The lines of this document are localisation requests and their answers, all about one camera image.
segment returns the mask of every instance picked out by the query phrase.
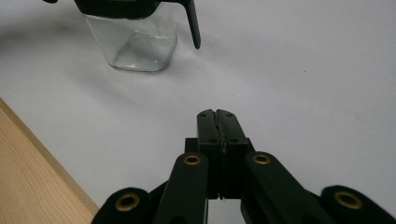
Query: wooden edge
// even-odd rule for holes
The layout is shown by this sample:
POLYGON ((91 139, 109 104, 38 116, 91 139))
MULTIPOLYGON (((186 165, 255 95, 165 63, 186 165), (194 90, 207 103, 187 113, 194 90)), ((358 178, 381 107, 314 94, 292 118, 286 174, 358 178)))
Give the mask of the wooden edge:
POLYGON ((62 165, 50 154, 50 152, 44 147, 44 145, 35 137, 30 129, 18 118, 18 116, 12 111, 12 109, 3 101, 0 97, 0 108, 3 109, 8 117, 18 126, 18 128, 24 133, 24 135, 32 142, 37 148, 38 152, 45 158, 49 165, 64 181, 64 183, 77 195, 81 202, 86 206, 90 213, 94 216, 98 211, 97 205, 93 200, 85 193, 85 191, 76 183, 72 176, 66 172, 62 165))

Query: clear glass container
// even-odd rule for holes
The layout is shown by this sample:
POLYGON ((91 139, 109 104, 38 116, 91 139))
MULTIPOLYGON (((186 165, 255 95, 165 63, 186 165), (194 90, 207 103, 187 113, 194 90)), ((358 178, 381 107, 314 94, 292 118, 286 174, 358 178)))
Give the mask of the clear glass container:
POLYGON ((107 62, 115 68, 161 70, 177 43, 172 4, 160 3, 151 16, 142 20, 83 16, 107 62))

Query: wooden board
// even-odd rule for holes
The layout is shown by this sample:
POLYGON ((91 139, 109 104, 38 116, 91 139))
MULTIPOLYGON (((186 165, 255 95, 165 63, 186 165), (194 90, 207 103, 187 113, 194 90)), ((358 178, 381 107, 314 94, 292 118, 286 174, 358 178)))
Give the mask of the wooden board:
POLYGON ((98 208, 0 98, 0 223, 91 223, 98 208))

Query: black lid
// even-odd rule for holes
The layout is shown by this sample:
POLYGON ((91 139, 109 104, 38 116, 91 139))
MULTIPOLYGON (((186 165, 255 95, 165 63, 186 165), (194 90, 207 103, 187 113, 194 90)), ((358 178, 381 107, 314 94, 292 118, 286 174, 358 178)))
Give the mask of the black lid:
MULTIPOLYGON (((56 3, 58 0, 44 0, 56 3)), ((187 12, 194 46, 201 47, 201 36, 193 0, 75 0, 78 9, 87 15, 111 19, 139 20, 149 17, 161 2, 181 4, 187 12)))
POLYGON ((75 0, 75 2, 84 14, 128 20, 149 17, 160 4, 154 0, 75 0))

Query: black handle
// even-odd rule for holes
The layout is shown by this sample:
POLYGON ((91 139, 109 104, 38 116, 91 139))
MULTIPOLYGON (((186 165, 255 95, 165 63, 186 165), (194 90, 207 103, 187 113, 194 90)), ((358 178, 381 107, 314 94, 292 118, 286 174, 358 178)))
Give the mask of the black handle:
POLYGON ((202 224, 207 217, 207 157, 197 152, 179 156, 152 224, 202 224))
POLYGON ((161 0, 162 2, 172 2, 181 4, 187 12, 187 18, 189 19, 192 40, 196 49, 201 47, 201 35, 198 27, 197 14, 195 12, 194 0, 161 0))

